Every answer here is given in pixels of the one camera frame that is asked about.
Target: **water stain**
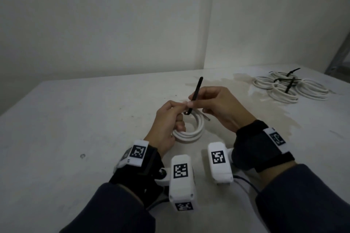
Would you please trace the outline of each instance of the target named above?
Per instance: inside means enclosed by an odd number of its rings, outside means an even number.
[[[332,134],[335,134],[337,137],[339,137],[340,139],[344,139],[344,137],[341,134],[338,134],[335,131],[329,130]]]
[[[288,112],[284,110],[287,104],[279,103],[271,99],[266,92],[260,93],[254,91],[249,95],[249,88],[252,85],[253,77],[248,74],[233,74],[233,79],[223,78],[221,80],[203,80],[202,86],[224,86],[239,100],[243,106],[250,111],[256,118],[264,121],[267,125],[274,127],[283,138],[289,140],[292,127],[301,128],[300,125],[288,116]],[[197,83],[188,83],[187,86],[196,87]],[[216,131],[223,130],[206,129],[214,134]]]

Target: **person's right hand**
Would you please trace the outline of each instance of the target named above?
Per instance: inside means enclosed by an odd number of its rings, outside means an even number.
[[[221,86],[202,87],[197,100],[187,103],[189,108],[203,108],[204,113],[215,116],[221,124],[232,132],[251,124],[256,118],[231,94]]]

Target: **person's left hand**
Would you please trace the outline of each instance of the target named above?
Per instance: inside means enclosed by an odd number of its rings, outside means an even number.
[[[186,132],[182,112],[187,109],[186,103],[169,100],[157,111],[151,130],[144,140],[158,149],[160,157],[175,144],[175,137],[172,135],[174,129]]]

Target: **table surface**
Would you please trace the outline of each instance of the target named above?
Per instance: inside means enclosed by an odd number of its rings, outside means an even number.
[[[203,86],[226,86],[257,118],[291,142],[307,164],[350,202],[350,84],[302,67],[301,78],[317,80],[334,94],[328,101],[300,97],[282,104],[251,85],[251,77],[290,71],[296,64],[205,69],[129,76],[46,81],[0,117],[0,231],[57,232],[109,180],[126,148],[143,138],[156,110],[169,99],[182,101]],[[185,116],[186,125],[194,119]],[[256,193],[243,181],[212,183],[207,146],[235,134],[212,118],[191,144],[176,143],[165,166],[178,154],[192,159],[200,211],[175,213],[168,204],[151,211],[157,232],[267,232],[257,212]],[[256,173],[243,173],[257,186]]]

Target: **white table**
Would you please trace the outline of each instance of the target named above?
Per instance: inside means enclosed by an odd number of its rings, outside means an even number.
[[[325,102],[300,97],[299,103],[286,105],[247,82],[249,76],[297,67],[255,66],[41,83],[0,117],[0,232],[57,232],[69,223],[109,180],[113,166],[132,141],[147,134],[156,110],[169,99],[187,99],[200,76],[204,77],[202,85],[228,87],[254,115],[294,144],[291,150],[298,162],[306,163],[350,202],[350,84],[302,68],[297,71],[299,77],[317,80],[336,94]],[[174,155],[191,156],[201,210],[191,215],[175,213],[169,204],[162,204],[151,211],[157,232],[266,232],[256,211],[256,194],[247,184],[237,181],[216,186],[211,182],[207,145],[223,140],[230,147],[235,134],[216,119],[205,127],[197,142],[177,143],[164,157],[169,166]],[[249,178],[259,185],[257,179]]]

